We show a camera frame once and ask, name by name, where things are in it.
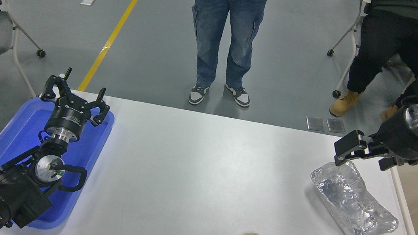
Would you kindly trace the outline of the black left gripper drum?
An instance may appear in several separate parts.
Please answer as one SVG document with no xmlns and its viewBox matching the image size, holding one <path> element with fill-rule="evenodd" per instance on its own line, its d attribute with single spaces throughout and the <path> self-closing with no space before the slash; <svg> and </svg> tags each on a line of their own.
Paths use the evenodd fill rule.
<svg viewBox="0 0 418 235">
<path fill-rule="evenodd" d="M 55 129 L 65 129 L 74 136 L 81 136 L 86 122 L 91 118 L 91 110 L 87 107 L 73 108 L 66 103 L 55 103 L 51 116 L 49 117 L 44 130 L 53 133 Z"/>
</svg>

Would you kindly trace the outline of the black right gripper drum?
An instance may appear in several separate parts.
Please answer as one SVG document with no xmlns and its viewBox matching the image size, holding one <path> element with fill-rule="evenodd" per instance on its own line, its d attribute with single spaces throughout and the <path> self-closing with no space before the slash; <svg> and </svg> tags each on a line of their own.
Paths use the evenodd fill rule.
<svg viewBox="0 0 418 235">
<path fill-rule="evenodd" d="M 418 109 L 391 106 L 381 119 L 374 139 L 402 159 L 418 160 Z"/>
</svg>

